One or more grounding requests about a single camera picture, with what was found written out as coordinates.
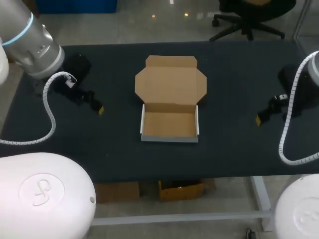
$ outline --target chair base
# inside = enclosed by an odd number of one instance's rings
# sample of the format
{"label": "chair base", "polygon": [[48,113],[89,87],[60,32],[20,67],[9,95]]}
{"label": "chair base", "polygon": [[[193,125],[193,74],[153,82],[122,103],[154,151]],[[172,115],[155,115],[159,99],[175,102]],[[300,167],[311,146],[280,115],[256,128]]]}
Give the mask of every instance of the chair base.
{"label": "chair base", "polygon": [[228,16],[228,15],[215,14],[214,20],[212,21],[212,25],[214,27],[219,26],[219,19],[231,22],[231,23],[233,23],[233,25],[231,27],[229,27],[228,29],[225,29],[222,32],[218,33],[217,35],[213,36],[212,38],[210,38],[209,41],[215,41],[219,38],[222,38],[226,35],[229,35],[233,32],[236,32],[238,30],[241,30],[242,34],[246,35],[247,39],[252,41],[252,40],[254,40],[254,36],[253,36],[253,32],[252,32],[253,29],[268,32],[268,33],[271,33],[274,35],[278,35],[281,37],[281,39],[285,39],[285,34],[283,32],[276,30],[270,26],[264,25],[260,22],[245,21],[244,19],[242,19],[239,16]]}

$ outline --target box lid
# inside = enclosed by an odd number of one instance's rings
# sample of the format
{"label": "box lid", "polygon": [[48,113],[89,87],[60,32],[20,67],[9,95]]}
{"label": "box lid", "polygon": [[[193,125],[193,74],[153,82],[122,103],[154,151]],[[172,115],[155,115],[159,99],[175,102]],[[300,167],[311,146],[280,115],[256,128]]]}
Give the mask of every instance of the box lid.
{"label": "box lid", "polygon": [[146,104],[196,105],[207,81],[193,56],[149,56],[135,76],[135,92]]}

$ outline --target open cardboard box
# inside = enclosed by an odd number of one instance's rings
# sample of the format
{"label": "open cardboard box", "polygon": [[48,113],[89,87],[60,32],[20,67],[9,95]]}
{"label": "open cardboard box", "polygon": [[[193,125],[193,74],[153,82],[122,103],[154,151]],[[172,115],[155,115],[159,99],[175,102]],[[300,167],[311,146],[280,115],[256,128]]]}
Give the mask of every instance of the open cardboard box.
{"label": "open cardboard box", "polygon": [[206,95],[206,76],[193,56],[149,56],[135,77],[144,101],[141,140],[198,142],[197,102]]}

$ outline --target white spiral cable wrap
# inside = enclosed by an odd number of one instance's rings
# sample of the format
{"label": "white spiral cable wrap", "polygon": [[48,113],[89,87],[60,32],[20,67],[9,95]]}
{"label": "white spiral cable wrap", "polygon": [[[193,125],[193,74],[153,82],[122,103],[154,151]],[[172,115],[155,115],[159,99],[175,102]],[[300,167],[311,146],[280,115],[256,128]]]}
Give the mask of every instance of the white spiral cable wrap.
{"label": "white spiral cable wrap", "polygon": [[302,158],[299,160],[295,160],[295,161],[291,161],[291,160],[287,159],[284,155],[284,144],[285,144],[285,139],[286,139],[286,135],[288,132],[288,127],[289,127],[290,120],[291,120],[291,115],[293,112],[294,99],[295,99],[295,94],[296,94],[296,89],[297,89],[297,84],[298,84],[298,80],[300,77],[300,73],[302,72],[304,66],[309,62],[309,60],[311,58],[313,58],[318,52],[319,51],[316,51],[316,52],[310,54],[309,56],[307,56],[305,58],[305,60],[302,61],[302,63],[300,64],[300,66],[297,70],[297,73],[295,75],[293,86],[292,86],[291,93],[290,93],[287,118],[286,118],[284,130],[283,130],[283,134],[281,135],[281,139],[280,139],[280,143],[279,143],[279,156],[284,163],[286,163],[288,165],[292,165],[292,166],[305,164],[305,163],[314,161],[314,160],[319,158],[319,152],[315,153],[311,156],[308,156],[308,157],[305,157],[305,158]]}
{"label": "white spiral cable wrap", "polygon": [[32,141],[16,142],[16,141],[8,141],[8,140],[0,139],[0,143],[9,144],[9,145],[31,145],[31,144],[41,143],[53,135],[55,128],[56,128],[56,123],[55,123],[55,118],[53,116],[53,113],[52,113],[50,106],[49,106],[49,103],[48,103],[48,91],[49,91],[49,87],[52,84],[52,82],[60,76],[64,76],[68,80],[71,80],[72,79],[71,77],[74,78],[74,76],[72,76],[70,73],[67,73],[64,71],[57,72],[50,77],[50,79],[45,83],[45,86],[43,88],[43,95],[42,95],[43,104],[44,104],[45,110],[48,113],[50,120],[51,120],[50,132],[46,136],[39,138],[39,139],[36,139],[36,140],[32,140]]}

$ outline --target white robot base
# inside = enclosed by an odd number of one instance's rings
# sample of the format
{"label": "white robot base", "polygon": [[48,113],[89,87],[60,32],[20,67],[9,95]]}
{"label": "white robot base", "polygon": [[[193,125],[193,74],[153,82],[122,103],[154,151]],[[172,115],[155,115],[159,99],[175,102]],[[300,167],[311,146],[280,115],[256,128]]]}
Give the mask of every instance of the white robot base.
{"label": "white robot base", "polygon": [[319,238],[319,174],[300,178],[283,192],[275,228],[278,239]]}
{"label": "white robot base", "polygon": [[1,239],[82,239],[96,196],[85,170],[51,153],[0,159]]}

